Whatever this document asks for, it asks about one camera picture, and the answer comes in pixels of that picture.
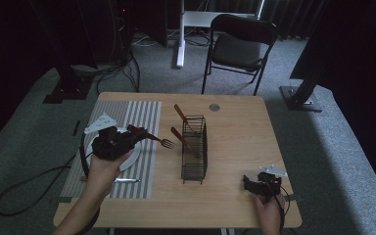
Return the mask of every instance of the curtain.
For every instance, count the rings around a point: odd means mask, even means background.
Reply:
[[[282,38],[308,38],[327,2],[328,0],[210,0],[208,11],[254,14],[259,3],[262,3],[260,19],[276,24]]]

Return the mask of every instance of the metal utensil holder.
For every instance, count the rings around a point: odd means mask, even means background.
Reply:
[[[207,125],[204,116],[186,116],[183,122],[182,137],[189,146],[182,146],[181,178],[201,181],[206,177],[208,167]]]

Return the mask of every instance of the gray carpet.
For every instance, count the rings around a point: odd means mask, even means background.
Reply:
[[[204,38],[188,39],[206,42]],[[151,45],[150,41],[133,46],[141,70],[141,92],[199,94],[207,48],[187,44],[185,65],[177,69],[177,44],[169,43],[168,48]],[[314,95],[323,112],[309,113],[289,111],[279,92],[279,86],[301,83],[289,76],[305,45],[305,41],[296,39],[278,40],[258,91],[268,108],[294,191],[303,198],[299,202],[303,225],[293,231],[285,229],[284,234],[376,234],[376,176],[332,93],[316,87]],[[126,71],[136,76],[135,65],[131,67],[132,71]],[[1,131],[0,193],[15,183],[65,164],[75,154],[80,136],[73,135],[74,128],[80,121],[78,133],[81,133],[88,121],[97,99],[96,82],[86,100],[42,104],[58,79],[55,70],[38,79]],[[252,95],[255,87],[248,84],[249,79],[215,70],[209,77],[206,94]],[[98,88],[134,91],[122,73],[114,77],[106,75]],[[66,170],[32,209],[12,217],[0,215],[0,235],[50,234],[67,173]],[[11,192],[3,198],[2,210],[22,209],[39,197],[55,175],[52,172]],[[236,234],[259,234],[259,231],[236,229]]]

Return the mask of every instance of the black cable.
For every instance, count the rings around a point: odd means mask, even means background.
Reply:
[[[137,83],[135,81],[135,78],[133,77],[132,75],[132,66],[130,65],[130,63],[127,65],[127,67],[129,68],[129,73],[127,74],[124,70],[122,71],[123,72],[123,75],[125,75],[130,83],[132,84],[132,86],[135,88],[136,92],[139,92],[139,85],[140,85],[140,68],[139,68],[139,64],[137,63],[136,61],[136,58],[133,57],[133,54],[131,53],[131,61],[130,62],[133,62],[135,64],[135,67],[136,67],[136,72],[137,72]]]
[[[264,177],[264,181],[263,182],[267,185],[267,188],[270,191],[271,196],[274,198],[274,200],[276,200],[277,206],[279,207],[279,213],[280,213],[279,234],[282,234],[282,229],[283,229],[284,224],[285,224],[285,215],[286,215],[285,214],[285,210],[282,208],[282,205],[280,205],[280,202],[277,199],[276,195],[274,195],[273,190],[271,190],[271,187],[270,187],[270,185],[269,185],[268,180],[267,180],[266,177]]]
[[[124,70],[123,66],[114,66],[114,67],[110,67],[108,70],[105,70],[105,72],[101,75],[101,77],[96,81],[97,82],[97,84],[96,84],[97,94],[100,95],[99,86],[100,86],[100,83],[102,81],[114,78],[116,75],[118,75],[123,70]]]
[[[2,200],[2,198],[7,195],[9,192],[11,192],[12,190],[36,179],[36,178],[39,178],[41,177],[42,175],[44,174],[47,174],[51,171],[54,171],[54,170],[57,170],[59,169],[60,171],[57,173],[57,175],[54,177],[54,179],[50,182],[50,184],[48,185],[48,187],[44,190],[44,192],[38,197],[37,200],[35,200],[33,203],[31,203],[30,205],[28,205],[27,207],[25,207],[24,209],[20,210],[20,211],[15,211],[15,212],[5,212],[5,211],[2,211],[0,209],[0,215],[2,216],[15,216],[15,215],[18,215],[18,214],[21,214],[21,213],[24,213],[24,212],[27,212],[28,210],[30,210],[31,208],[33,208],[35,205],[37,205],[43,198],[44,196],[48,193],[48,191],[51,189],[51,187],[54,185],[54,183],[57,181],[57,179],[60,177],[61,173],[64,171],[64,169],[66,168],[71,168],[69,166],[69,164],[71,163],[71,161],[74,159],[75,155],[73,155],[71,158],[69,158],[69,160],[67,161],[66,164],[64,164],[63,166],[57,166],[57,167],[53,167],[51,169],[48,169],[42,173],[39,173],[33,177],[31,177],[30,179],[27,179],[27,180],[24,180],[24,181],[21,181],[19,183],[16,183],[14,184],[13,186],[9,187],[8,189],[4,190],[1,194],[0,194],[0,202]]]
[[[295,231],[295,229],[293,229],[293,228],[289,228],[289,230],[290,230],[294,235],[298,235],[298,233]]]
[[[289,194],[288,194],[288,192],[286,191],[285,188],[283,188],[282,186],[280,186],[280,188],[283,190],[283,192],[285,192],[286,197],[288,198],[288,208],[285,211],[285,215],[286,215],[289,211],[290,206],[291,206],[291,198],[290,198],[290,196],[289,196]]]
[[[90,155],[92,155],[94,151],[91,152],[90,154],[88,154],[87,156],[85,156],[84,138],[85,138],[85,134],[83,133],[81,135],[79,154],[80,154],[80,160],[81,160],[81,167],[82,167],[82,169],[84,171],[84,174],[85,174],[86,178],[88,179],[89,167],[88,167],[86,159]],[[97,209],[96,213],[93,215],[93,217],[91,218],[91,220],[87,223],[87,225],[83,229],[81,229],[79,232],[75,233],[74,235],[84,235],[84,234],[86,234],[93,227],[93,225],[97,222],[97,219],[99,218],[99,214],[100,214],[100,207],[99,207],[99,209]]]
[[[72,68],[72,70],[81,79],[91,80],[91,79],[93,79],[94,76],[110,74],[112,72],[117,71],[120,68],[121,68],[121,66],[114,65],[114,66],[111,66],[111,67],[108,67],[108,68],[105,68],[105,69],[102,69],[102,70],[87,71],[87,70],[78,70],[78,69],[74,69],[74,68]]]
[[[205,33],[201,33],[200,36],[202,36],[203,38],[206,38],[207,39],[207,42],[206,43],[200,43],[200,42],[196,42],[194,40],[190,40],[190,39],[187,39],[185,38],[185,42],[190,44],[190,45],[193,45],[193,46],[201,46],[201,47],[208,47],[210,46],[210,43],[211,43],[211,40],[208,36],[206,36]]]

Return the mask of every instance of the metal base plate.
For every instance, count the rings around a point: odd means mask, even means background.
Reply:
[[[295,110],[295,111],[312,111],[312,112],[322,112],[322,108],[318,105],[318,101],[316,100],[316,97],[314,94],[311,94],[309,99],[302,104],[302,105],[296,105],[291,102],[292,97],[295,95],[296,91],[298,90],[298,86],[280,86],[280,92],[283,95],[283,98],[286,101],[286,104],[288,105],[289,110]]]
[[[63,100],[85,100],[90,90],[93,78],[94,77],[87,78],[87,80],[81,80],[78,82],[76,91],[63,91],[61,89],[62,81],[60,80],[54,88],[53,93],[47,95],[42,103],[61,104],[63,103]]]

